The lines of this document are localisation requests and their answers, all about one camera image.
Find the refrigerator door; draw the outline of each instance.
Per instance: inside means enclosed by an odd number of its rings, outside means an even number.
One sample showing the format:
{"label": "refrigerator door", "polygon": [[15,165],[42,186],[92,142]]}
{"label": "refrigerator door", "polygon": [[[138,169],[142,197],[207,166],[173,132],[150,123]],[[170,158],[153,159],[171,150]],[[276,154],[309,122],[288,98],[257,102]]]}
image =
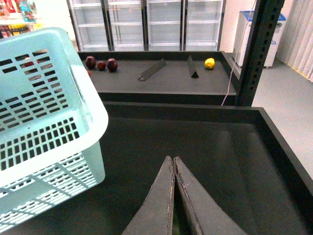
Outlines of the refrigerator door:
{"label": "refrigerator door", "polygon": [[108,51],[101,0],[69,0],[81,51]]}
{"label": "refrigerator door", "polygon": [[135,0],[108,0],[115,51],[142,51],[141,3]]}
{"label": "refrigerator door", "polygon": [[179,50],[181,0],[147,0],[149,50]]}
{"label": "refrigerator door", "polygon": [[223,0],[188,0],[186,50],[217,50]]}

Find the gray floor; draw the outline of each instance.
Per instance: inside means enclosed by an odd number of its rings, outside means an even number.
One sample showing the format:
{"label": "gray floor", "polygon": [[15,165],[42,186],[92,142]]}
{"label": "gray floor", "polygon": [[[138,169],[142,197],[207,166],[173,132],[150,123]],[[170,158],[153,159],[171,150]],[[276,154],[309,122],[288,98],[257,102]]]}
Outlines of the gray floor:
{"label": "gray floor", "polygon": [[313,178],[313,83],[275,61],[263,69],[252,106],[265,108]]}

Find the refrigerator shelf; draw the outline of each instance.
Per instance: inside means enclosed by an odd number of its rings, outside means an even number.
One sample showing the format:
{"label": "refrigerator shelf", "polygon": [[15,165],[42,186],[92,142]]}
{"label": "refrigerator shelf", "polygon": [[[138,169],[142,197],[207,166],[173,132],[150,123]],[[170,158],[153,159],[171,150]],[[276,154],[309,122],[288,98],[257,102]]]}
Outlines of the refrigerator shelf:
{"label": "refrigerator shelf", "polygon": [[216,46],[217,43],[213,40],[190,40],[186,42],[187,46]]}
{"label": "refrigerator shelf", "polygon": [[116,43],[114,47],[142,47],[143,42]]}
{"label": "refrigerator shelf", "polygon": [[84,24],[78,24],[78,27],[83,28],[83,27],[104,27],[104,23],[84,23]]}
{"label": "refrigerator shelf", "polygon": [[101,6],[101,3],[76,3],[73,8]]}
{"label": "refrigerator shelf", "polygon": [[141,22],[111,22],[112,26],[138,26]]}
{"label": "refrigerator shelf", "polygon": [[200,2],[200,1],[222,1],[222,0],[188,0],[188,2]]}
{"label": "refrigerator shelf", "polygon": [[141,4],[140,1],[109,1],[109,6],[116,6],[116,5],[137,5]]}
{"label": "refrigerator shelf", "polygon": [[150,25],[163,25],[163,24],[180,24],[179,21],[158,21],[158,22],[149,22]]}
{"label": "refrigerator shelf", "polygon": [[179,43],[177,42],[151,42],[149,43],[150,46],[152,47],[172,47],[172,46],[179,46]]}
{"label": "refrigerator shelf", "polygon": [[181,0],[148,0],[148,3],[172,3],[172,2],[181,2]]}
{"label": "refrigerator shelf", "polygon": [[89,42],[83,45],[83,48],[99,48],[99,47],[108,47],[108,43],[106,41],[97,41]]}
{"label": "refrigerator shelf", "polygon": [[210,23],[210,24],[214,24],[214,23],[215,23],[215,24],[219,24],[220,21],[188,21],[188,24],[192,24],[192,23],[193,23],[193,24],[201,24],[201,23],[202,23],[202,24],[204,24],[204,23],[205,23],[205,24],[209,24],[209,23]]}

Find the yellow lemon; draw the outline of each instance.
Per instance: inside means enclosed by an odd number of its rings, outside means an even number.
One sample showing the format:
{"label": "yellow lemon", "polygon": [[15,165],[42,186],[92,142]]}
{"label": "yellow lemon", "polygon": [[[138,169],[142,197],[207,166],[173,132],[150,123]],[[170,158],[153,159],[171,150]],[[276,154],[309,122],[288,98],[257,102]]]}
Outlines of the yellow lemon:
{"label": "yellow lemon", "polygon": [[213,58],[208,58],[204,63],[204,66],[206,69],[212,69],[214,68],[214,65],[215,65],[215,60]]}

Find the plastic basket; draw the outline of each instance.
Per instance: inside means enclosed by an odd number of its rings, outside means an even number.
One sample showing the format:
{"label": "plastic basket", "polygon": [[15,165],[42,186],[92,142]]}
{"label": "plastic basket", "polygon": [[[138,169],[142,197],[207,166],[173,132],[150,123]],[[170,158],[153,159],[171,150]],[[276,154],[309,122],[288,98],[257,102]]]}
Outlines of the plastic basket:
{"label": "plastic basket", "polygon": [[67,33],[0,40],[0,232],[100,183],[107,112]]}

